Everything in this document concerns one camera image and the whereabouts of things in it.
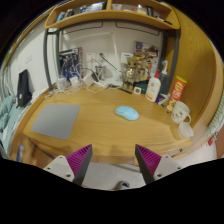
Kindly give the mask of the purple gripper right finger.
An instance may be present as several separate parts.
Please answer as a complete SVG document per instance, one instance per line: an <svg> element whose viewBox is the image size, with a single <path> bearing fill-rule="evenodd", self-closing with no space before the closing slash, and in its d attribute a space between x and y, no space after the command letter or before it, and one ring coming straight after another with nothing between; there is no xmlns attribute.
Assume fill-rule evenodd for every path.
<svg viewBox="0 0 224 224"><path fill-rule="evenodd" d="M150 184L182 169L171 156L160 156L138 144L135 145L135 156L146 184Z"/></svg>

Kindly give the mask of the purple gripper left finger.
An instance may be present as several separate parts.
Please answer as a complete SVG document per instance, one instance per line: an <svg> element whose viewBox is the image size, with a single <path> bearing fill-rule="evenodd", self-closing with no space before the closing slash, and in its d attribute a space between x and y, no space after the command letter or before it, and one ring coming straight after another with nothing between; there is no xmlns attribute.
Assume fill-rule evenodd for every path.
<svg viewBox="0 0 224 224"><path fill-rule="evenodd" d="M68 156L59 155L44 170L81 186L92 154L92 145L87 145Z"/></svg>

